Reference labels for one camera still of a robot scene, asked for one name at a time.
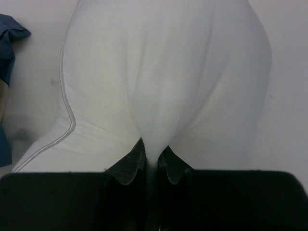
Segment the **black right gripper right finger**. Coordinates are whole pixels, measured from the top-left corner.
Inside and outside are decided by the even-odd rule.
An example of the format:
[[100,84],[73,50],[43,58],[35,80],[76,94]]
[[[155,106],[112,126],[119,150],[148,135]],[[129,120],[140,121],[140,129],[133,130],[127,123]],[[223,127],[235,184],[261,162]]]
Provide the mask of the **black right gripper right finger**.
[[166,148],[159,157],[163,231],[305,231],[308,197],[290,173],[195,170]]

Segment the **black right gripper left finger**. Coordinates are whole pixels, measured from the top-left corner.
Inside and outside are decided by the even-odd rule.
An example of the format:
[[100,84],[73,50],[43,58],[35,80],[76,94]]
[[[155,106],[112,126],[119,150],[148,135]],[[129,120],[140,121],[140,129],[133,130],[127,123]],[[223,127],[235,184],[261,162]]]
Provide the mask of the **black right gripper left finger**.
[[3,231],[142,231],[145,152],[138,141],[104,172],[14,173],[0,180]]

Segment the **white pillow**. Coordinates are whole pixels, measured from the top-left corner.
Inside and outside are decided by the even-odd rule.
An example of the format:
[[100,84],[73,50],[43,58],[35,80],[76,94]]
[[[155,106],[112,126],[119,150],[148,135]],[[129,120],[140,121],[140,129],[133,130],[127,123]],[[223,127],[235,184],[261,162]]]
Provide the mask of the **white pillow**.
[[81,0],[66,31],[57,119],[13,172],[103,171],[139,139],[148,165],[245,169],[271,68],[246,0]]

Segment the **blue cartoon print pillowcase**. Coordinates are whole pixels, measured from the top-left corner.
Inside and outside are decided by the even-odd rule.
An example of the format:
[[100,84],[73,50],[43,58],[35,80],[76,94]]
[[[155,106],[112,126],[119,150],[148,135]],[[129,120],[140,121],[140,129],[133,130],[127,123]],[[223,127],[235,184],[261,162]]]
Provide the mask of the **blue cartoon print pillowcase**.
[[[0,15],[0,117],[3,118],[6,109],[7,94],[15,63],[13,43],[23,40],[31,32],[19,24],[13,17]],[[12,164],[12,152],[3,126],[0,127],[0,166]]]

